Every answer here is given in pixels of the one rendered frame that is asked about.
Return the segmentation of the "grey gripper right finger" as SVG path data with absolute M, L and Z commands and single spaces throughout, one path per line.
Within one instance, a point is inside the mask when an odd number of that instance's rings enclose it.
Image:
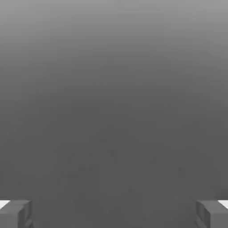
M 196 228 L 228 228 L 228 200 L 198 200 Z

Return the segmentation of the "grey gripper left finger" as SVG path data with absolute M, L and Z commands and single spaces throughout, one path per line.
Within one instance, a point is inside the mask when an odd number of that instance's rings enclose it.
M 34 228 L 31 200 L 0 200 L 0 228 Z

